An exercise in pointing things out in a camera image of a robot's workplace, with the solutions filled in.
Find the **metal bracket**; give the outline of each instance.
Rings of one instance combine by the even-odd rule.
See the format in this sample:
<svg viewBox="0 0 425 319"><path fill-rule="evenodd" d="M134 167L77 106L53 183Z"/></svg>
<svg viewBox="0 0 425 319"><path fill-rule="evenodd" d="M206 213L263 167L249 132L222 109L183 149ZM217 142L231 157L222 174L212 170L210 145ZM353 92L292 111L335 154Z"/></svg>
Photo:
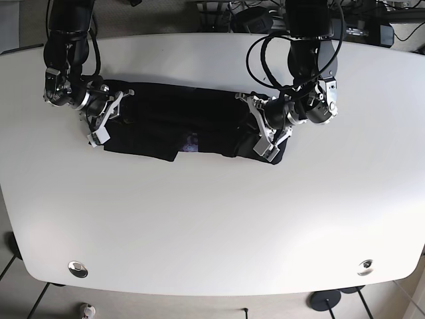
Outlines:
<svg viewBox="0 0 425 319"><path fill-rule="evenodd" d="M254 146L254 151L269 162L273 161L280 152L278 147L279 144L292 135L292 128L287 128L285 134L276 143L273 143L276 130L271 129L266 125L263 116L259 111L259 109L264 109L264 105L267 101L263 101L256 96L247 96L243 93L238 93L235 97L247 103L250 112L254 115L258 128L260 129L260 140Z"/></svg>
<svg viewBox="0 0 425 319"><path fill-rule="evenodd" d="M105 112L96 120L96 130L87 135L87 138L93 148L102 145L111 138L105 128L105 124L112 116L115 118L116 114L119 115L118 108L120 107L120 102L128 95L134 95L134 91L128 90L125 93L119 91L116 93L115 98L111 98L112 100L108 101L109 105L106 107Z"/></svg>
<svg viewBox="0 0 425 319"><path fill-rule="evenodd" d="M330 113L333 116L338 115L337 107L337 81L333 76L324 78L325 90L326 90L326 103Z"/></svg>
<svg viewBox="0 0 425 319"><path fill-rule="evenodd" d="M332 58L335 53L331 40L320 41L319 52L317 56L317 68L321 70ZM329 76L337 75L338 70L338 60L335 59L331 65L329 65L326 70L323 71L321 77L327 78Z"/></svg>

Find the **floor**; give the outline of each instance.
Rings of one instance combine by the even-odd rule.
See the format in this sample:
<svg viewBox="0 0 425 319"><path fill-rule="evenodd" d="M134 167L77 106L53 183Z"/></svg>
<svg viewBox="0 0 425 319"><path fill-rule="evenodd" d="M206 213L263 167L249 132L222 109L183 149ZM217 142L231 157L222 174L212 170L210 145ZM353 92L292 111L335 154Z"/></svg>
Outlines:
<svg viewBox="0 0 425 319"><path fill-rule="evenodd" d="M44 15L47 0L25 0L21 3L20 45L46 41ZM127 0L98 0L96 14L100 26L99 37L120 37L150 33L196 32L199 22L197 8L184 0L143 0L131 7ZM406 37L416 25L396 27L400 37ZM394 49L412 51L425 43L425 26ZM0 234L11 231L3 198L0 193ZM0 269L11 258L0 240ZM422 259L416 271L401 281L412 295L425 267ZM21 261L16 260L0 283L0 318L26 318L44 283L32 278ZM407 301L391 282L366 286L363 294L376 319L401 319ZM90 290L71 286L51 286L42 300L34 319L78 318L82 302L93 304L99 319L243 319L241 308L250 309L250 319L330 318L329 313L318 313L306 305L309 293L251 297L175 297L146 294L126 294ZM335 308L335 317L344 319L367 318L359 297L343 295Z"/></svg>

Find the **white table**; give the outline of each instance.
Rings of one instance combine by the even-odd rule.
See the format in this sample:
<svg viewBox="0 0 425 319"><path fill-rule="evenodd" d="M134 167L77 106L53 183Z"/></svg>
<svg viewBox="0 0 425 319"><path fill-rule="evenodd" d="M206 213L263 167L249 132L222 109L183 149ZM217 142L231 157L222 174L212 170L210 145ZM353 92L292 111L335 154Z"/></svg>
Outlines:
<svg viewBox="0 0 425 319"><path fill-rule="evenodd" d="M272 93L245 69L257 38L102 40L102 74ZM292 81L288 49L275 40L268 52L285 83ZM258 52L252 64L263 78ZM27 270L72 286L197 296L408 276L425 243L425 58L345 43L338 59L338 117L295 128L272 166L216 154L179 154L168 163L92 149L77 112L43 102L42 49L0 56L0 183ZM367 259L374 271L359 276ZM73 276L70 261L83 263L88 276Z"/></svg>

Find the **folded black garment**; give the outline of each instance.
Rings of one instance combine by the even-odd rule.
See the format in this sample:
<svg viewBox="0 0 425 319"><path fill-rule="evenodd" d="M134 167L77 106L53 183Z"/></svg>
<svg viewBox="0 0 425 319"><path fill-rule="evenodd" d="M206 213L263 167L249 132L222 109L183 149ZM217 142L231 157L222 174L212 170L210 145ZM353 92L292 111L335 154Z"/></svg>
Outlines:
<svg viewBox="0 0 425 319"><path fill-rule="evenodd" d="M241 156L269 163L253 147L260 139L248 105L235 92L154 83L106 80L110 91L132 89L122 100L122 115L106 129L109 152L174 161L178 152ZM272 164L282 160L286 141Z"/></svg>

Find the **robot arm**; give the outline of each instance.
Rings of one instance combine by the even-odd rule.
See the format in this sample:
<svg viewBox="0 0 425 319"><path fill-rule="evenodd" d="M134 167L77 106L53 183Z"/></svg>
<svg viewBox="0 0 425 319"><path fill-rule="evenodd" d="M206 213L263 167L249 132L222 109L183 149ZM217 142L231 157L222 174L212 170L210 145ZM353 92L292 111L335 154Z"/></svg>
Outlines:
<svg viewBox="0 0 425 319"><path fill-rule="evenodd" d="M132 90L111 94L103 85L100 73L100 54L90 21L95 0L55 0L50 14L50 36L44 48L46 82L44 99L54 106L69 105L85 114L93 147L110 139L105 129L109 119L120 115L120 102ZM282 86L272 76L266 64L266 48L273 35L264 37L261 62L272 83L254 80L280 91L278 98L237 94L248 104L260 129L260 140L254 151L272 161L280 151L279 144L292 134L292 126L305 123L326 124L337 115L336 55L329 39L333 35L327 0L286 0L286 15L290 27L291 50L289 70L294 84ZM82 65L89 53L87 36L90 33L96 53L96 71L82 74Z"/></svg>
<svg viewBox="0 0 425 319"><path fill-rule="evenodd" d="M46 64L44 99L53 106L69 105L86 115L93 147L109 140L105 123L120 115L121 99L134 92L111 94L103 85L100 73L100 54L90 29L95 0L56 0L50 14L50 35L44 47ZM87 61L88 33L96 51L96 71L82 74Z"/></svg>
<svg viewBox="0 0 425 319"><path fill-rule="evenodd" d="M342 22L343 13L339 5ZM343 34L335 52L330 37L333 36L327 0L286 0L286 16L293 39L288 55L288 68L294 84L282 86L272 75L266 63L266 48L274 37L269 35L261 49L261 62L272 85L258 80L246 64L250 76L258 83L280 91L279 98L259 97L257 94L237 94L236 98L248 104L260 128L260 140L254 151L272 161L280 152L279 144L292 135L292 126L306 123L327 124L338 114L336 56L341 48Z"/></svg>

